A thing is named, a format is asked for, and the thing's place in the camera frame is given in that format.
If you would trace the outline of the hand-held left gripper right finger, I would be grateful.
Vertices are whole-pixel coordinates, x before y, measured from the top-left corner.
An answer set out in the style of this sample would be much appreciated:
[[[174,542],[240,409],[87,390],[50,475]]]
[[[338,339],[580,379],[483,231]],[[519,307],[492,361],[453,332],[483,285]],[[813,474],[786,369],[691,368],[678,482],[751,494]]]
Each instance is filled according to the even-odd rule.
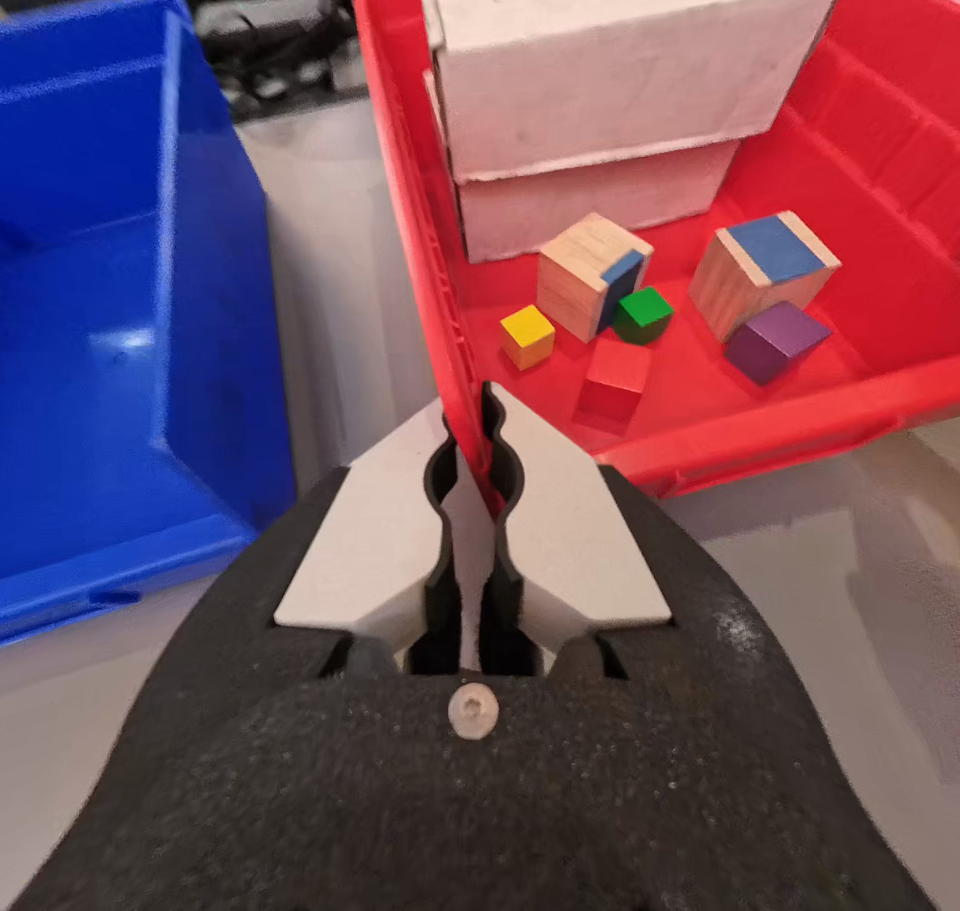
[[[499,499],[478,655],[488,675],[535,676],[545,651],[597,632],[665,625],[671,609],[598,464],[497,382],[484,383],[489,484]]]

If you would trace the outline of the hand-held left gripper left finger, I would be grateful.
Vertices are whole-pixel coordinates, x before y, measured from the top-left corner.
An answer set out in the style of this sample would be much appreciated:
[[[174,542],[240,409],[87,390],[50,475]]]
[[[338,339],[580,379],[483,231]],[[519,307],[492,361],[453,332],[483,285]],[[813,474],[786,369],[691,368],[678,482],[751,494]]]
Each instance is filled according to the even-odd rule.
[[[376,639],[406,652],[414,674],[457,673],[461,590],[444,507],[458,483],[457,451],[435,398],[356,458],[274,624]]]

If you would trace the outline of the red plastic bin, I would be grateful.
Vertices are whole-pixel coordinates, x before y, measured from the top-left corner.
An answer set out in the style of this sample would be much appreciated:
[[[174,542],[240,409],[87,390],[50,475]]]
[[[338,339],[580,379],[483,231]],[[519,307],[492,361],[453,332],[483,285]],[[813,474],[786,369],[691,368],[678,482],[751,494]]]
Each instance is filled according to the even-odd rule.
[[[558,334],[524,372],[500,321],[534,300],[533,255],[466,260],[423,74],[420,0],[353,0],[395,221],[444,413],[474,473],[481,386],[503,385],[602,464],[677,497],[958,416],[958,0],[839,0],[771,130],[734,158],[714,206],[652,228],[648,281],[675,314],[626,423],[591,413],[592,353]],[[756,387],[688,297],[715,230],[790,209],[842,267],[809,314],[831,336]]]

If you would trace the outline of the white cardboard box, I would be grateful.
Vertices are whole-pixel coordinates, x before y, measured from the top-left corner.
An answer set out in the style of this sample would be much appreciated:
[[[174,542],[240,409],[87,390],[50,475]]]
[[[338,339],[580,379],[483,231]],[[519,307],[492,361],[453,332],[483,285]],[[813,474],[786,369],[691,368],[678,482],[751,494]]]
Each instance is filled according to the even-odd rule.
[[[636,231],[706,212],[742,139],[458,184],[432,68],[421,73],[458,236],[471,263],[534,253],[590,213]]]
[[[453,180],[767,132],[837,0],[421,0]]]

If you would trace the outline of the grey desk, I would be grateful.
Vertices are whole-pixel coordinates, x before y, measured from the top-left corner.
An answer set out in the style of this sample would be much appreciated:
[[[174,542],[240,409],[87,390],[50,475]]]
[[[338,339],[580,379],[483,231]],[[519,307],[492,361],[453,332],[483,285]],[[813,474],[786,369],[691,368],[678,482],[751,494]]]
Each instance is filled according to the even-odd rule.
[[[297,485],[437,396],[366,97],[237,125],[269,199]],[[958,420],[666,500],[802,677],[851,783],[958,909]],[[211,576],[2,648],[1,901],[66,833]]]

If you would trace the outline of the small red wooden cube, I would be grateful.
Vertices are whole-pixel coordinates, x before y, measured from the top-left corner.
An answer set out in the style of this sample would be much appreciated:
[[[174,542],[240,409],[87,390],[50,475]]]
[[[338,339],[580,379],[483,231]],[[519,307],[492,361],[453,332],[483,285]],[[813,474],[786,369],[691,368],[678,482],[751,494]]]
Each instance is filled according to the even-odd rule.
[[[630,423],[645,393],[655,353],[621,341],[597,341],[583,377],[577,412],[618,425]]]

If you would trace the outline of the small yellow wooden cube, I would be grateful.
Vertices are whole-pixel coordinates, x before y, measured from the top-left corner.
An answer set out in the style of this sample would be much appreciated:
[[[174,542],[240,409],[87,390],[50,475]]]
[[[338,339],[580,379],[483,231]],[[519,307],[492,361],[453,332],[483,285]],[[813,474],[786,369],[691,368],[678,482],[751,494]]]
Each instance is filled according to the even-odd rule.
[[[536,305],[528,304],[503,317],[499,326],[502,350],[518,371],[541,365],[552,355],[556,330]]]

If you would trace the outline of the small green wooden cube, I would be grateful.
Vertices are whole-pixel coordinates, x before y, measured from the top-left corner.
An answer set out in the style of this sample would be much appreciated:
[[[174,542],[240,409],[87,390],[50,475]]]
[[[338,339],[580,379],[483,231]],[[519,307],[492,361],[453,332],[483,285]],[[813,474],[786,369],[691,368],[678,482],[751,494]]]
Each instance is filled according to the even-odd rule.
[[[646,286],[620,299],[611,327],[621,341],[648,346],[664,335],[673,316],[674,308],[662,293]]]

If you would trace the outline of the wooden cube blue side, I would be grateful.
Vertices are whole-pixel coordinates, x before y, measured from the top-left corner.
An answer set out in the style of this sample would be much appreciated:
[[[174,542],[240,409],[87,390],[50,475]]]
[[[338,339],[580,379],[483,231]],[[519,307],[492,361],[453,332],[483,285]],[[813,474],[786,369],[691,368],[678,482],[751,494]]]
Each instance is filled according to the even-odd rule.
[[[641,288],[654,254],[654,245],[591,212],[539,249],[535,306],[588,344]]]

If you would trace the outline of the small purple wooden cube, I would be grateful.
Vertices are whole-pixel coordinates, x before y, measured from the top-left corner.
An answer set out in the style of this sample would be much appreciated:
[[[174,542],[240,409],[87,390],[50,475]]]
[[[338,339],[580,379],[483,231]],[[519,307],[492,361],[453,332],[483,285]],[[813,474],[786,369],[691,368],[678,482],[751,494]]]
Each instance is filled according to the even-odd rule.
[[[784,300],[749,317],[729,337],[726,362],[757,387],[794,369],[833,332],[804,309]]]

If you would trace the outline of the wooden cube blue stripe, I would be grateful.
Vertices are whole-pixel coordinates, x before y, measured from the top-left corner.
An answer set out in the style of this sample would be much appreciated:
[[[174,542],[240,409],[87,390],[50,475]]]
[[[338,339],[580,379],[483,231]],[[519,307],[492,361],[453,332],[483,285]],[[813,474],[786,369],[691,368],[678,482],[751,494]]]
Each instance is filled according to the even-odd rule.
[[[786,210],[717,229],[688,294],[713,337],[726,344],[774,305],[805,310],[841,267],[841,259]]]

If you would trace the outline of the large blue plastic bin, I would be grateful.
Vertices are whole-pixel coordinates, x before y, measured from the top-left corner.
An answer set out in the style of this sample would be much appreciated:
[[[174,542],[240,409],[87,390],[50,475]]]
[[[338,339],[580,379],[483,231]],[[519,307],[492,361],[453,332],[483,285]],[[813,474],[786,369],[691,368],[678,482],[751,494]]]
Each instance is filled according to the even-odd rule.
[[[1,641],[222,571],[296,497],[266,200],[186,0],[2,22]]]

